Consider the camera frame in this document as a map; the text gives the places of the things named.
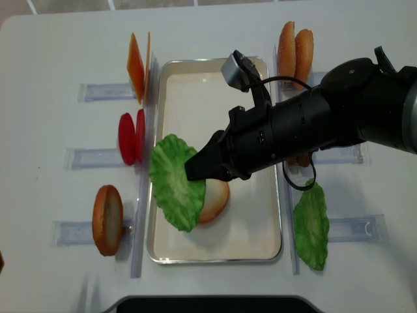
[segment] sliced tomato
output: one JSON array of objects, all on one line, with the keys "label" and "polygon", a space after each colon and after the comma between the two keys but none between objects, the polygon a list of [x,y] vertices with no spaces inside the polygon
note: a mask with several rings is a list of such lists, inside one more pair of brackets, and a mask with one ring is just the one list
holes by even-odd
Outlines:
[{"label": "sliced tomato", "polygon": [[145,112],[140,109],[136,117],[136,160],[142,162],[143,142],[145,141]]},{"label": "sliced tomato", "polygon": [[119,122],[119,148],[123,162],[133,165],[136,158],[135,125],[129,113],[121,116]]}]

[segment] robotic arm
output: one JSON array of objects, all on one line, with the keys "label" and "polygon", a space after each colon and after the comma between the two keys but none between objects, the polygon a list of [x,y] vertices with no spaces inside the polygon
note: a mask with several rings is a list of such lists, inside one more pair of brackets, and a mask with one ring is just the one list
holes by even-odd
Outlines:
[{"label": "robotic arm", "polygon": [[318,149],[371,141],[417,153],[417,68],[396,72],[382,48],[378,64],[355,59],[331,70],[321,84],[272,105],[255,65],[237,50],[222,67],[226,82],[252,90],[255,106],[229,111],[226,130],[185,163],[188,180],[249,179],[253,172]]}]

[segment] white table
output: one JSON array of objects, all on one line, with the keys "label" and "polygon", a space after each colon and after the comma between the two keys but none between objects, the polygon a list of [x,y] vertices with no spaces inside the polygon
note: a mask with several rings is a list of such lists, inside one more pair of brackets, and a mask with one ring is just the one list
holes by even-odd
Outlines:
[{"label": "white table", "polygon": [[[119,116],[135,101],[78,104],[81,82],[127,82],[130,33],[152,33],[160,64],[265,59],[281,28],[315,35],[313,69],[327,71],[383,45],[399,69],[417,64],[415,0],[294,1],[262,5],[90,12],[11,18],[0,31],[0,275],[2,312],[99,312],[138,295],[295,295],[325,312],[415,312],[417,158],[369,144],[370,166],[318,168],[322,185],[351,194],[358,214],[384,213],[391,247],[329,245],[325,272],[293,276],[285,212],[283,250],[264,265],[160,266],[147,253],[140,279],[131,255],[94,246],[52,247],[52,220],[89,220],[96,191],[114,184],[136,208],[134,170],[64,171],[67,147],[115,147]],[[280,197],[281,205],[285,199]]]}]

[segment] lettuce leaf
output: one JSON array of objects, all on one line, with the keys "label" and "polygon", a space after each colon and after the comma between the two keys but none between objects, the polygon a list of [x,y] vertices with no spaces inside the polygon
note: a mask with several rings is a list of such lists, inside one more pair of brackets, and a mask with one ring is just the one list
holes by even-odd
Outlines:
[{"label": "lettuce leaf", "polygon": [[151,153],[149,177],[158,207],[176,229],[191,231],[204,206],[206,182],[188,181],[184,163],[197,151],[174,134],[158,142]]},{"label": "lettuce leaf", "polygon": [[303,192],[294,208],[293,222],[297,254],[312,269],[322,271],[327,258],[330,223],[324,191],[319,184],[315,183],[312,189]]}]

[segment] metal tray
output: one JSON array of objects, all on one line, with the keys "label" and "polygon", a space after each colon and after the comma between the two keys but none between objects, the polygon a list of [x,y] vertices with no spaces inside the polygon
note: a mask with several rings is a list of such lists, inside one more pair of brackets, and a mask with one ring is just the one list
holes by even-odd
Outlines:
[{"label": "metal tray", "polygon": [[[266,63],[250,58],[262,78]],[[160,76],[156,142],[173,133],[197,150],[225,129],[228,111],[253,107],[251,93],[229,87],[220,72],[226,59],[172,61]],[[276,167],[229,183],[230,198],[212,222],[190,233],[176,230],[151,197],[147,249],[161,264],[273,260],[281,250],[281,217]]]}]

